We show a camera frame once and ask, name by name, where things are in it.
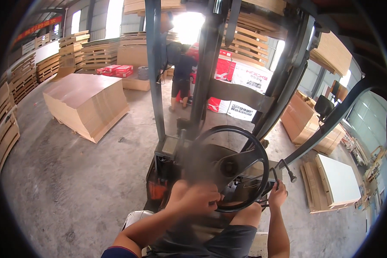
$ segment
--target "black shirt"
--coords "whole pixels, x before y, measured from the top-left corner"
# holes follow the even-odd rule
[[[197,62],[193,57],[187,56],[186,54],[181,54],[179,64],[175,65],[175,70],[173,71],[173,79],[189,80],[191,77],[192,67],[196,65]]]

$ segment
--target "forklift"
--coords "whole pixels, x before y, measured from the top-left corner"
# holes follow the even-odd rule
[[[232,206],[220,204],[217,212],[236,212],[253,202],[267,207],[267,194],[274,182],[282,179],[282,169],[285,168],[290,181],[295,182],[297,177],[288,165],[330,133],[363,93],[375,90],[379,85],[372,83],[372,77],[367,76],[336,106],[330,105],[326,98],[320,98],[315,107],[321,116],[320,130],[288,157],[278,162],[271,161],[265,151],[267,146],[262,144],[264,137],[277,123],[297,90],[308,66],[310,50],[318,47],[321,34],[330,30],[306,9],[290,3],[286,4],[281,19],[272,18],[274,16],[269,11],[240,0],[182,0],[181,3],[186,5],[188,12],[200,12],[206,19],[199,39],[199,62],[190,117],[179,118],[178,133],[170,136],[165,133],[160,77],[168,67],[177,65],[180,47],[178,43],[166,41],[167,31],[161,31],[166,27],[161,24],[161,1],[145,1],[150,92],[159,142],[146,176],[147,202],[144,209],[156,213],[165,208],[172,185],[182,175],[190,183],[201,180],[215,183],[225,196],[223,202],[241,202]],[[232,44],[240,12],[271,17],[288,31],[284,51],[264,95],[242,85],[214,79],[222,39],[224,37],[226,46]],[[202,132],[210,97],[238,101],[256,109],[251,121],[255,125],[253,131],[221,125]],[[247,142],[240,152],[205,143],[208,137],[218,132],[238,133],[245,136]],[[221,223],[208,226],[223,227]]]

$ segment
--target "red banner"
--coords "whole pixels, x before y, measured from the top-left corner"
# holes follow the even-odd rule
[[[49,25],[53,25],[53,24],[56,24],[56,23],[60,23],[62,21],[62,16],[58,16],[56,18],[51,18],[50,20],[47,20],[47,21],[44,21],[44,22],[41,22],[39,24],[36,24],[34,25],[33,27],[25,30],[23,33],[21,33],[17,38],[16,40],[14,41],[15,43],[21,39],[23,39],[24,37],[26,37],[27,35],[29,34],[32,34],[33,32],[35,32],[36,30],[39,30],[41,28],[45,28]]]

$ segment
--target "white banner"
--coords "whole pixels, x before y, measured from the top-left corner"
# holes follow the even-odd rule
[[[259,93],[265,93],[271,77],[272,72],[264,67],[260,70],[237,62],[232,75],[232,83],[246,86]]]
[[[260,70],[246,64],[236,63],[232,83],[246,86],[263,94],[268,88],[271,77],[272,72],[266,68]],[[243,103],[231,101],[227,114],[241,120],[252,121],[255,113],[255,109]]]

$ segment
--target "concrete floor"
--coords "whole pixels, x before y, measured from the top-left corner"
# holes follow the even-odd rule
[[[95,257],[112,244],[126,216],[143,209],[145,177],[158,141],[150,92],[125,90],[130,111],[94,144],[52,119],[43,100],[45,82],[18,105],[21,137],[2,170],[7,199],[22,231],[43,257]],[[170,81],[163,86],[165,129],[176,133],[177,117],[190,108],[168,112]],[[252,130],[250,122],[225,114],[207,113],[204,129],[229,124]],[[296,147],[278,122],[267,136],[271,160],[285,158]],[[212,141],[240,150],[245,137],[222,132]],[[315,151],[303,159],[312,158]],[[341,146],[331,157],[355,167]],[[289,197],[283,205],[291,241],[291,257],[350,257],[366,236],[365,214],[354,207],[309,214],[299,166],[290,168],[298,180],[283,172]],[[268,232],[269,209],[260,232]]]

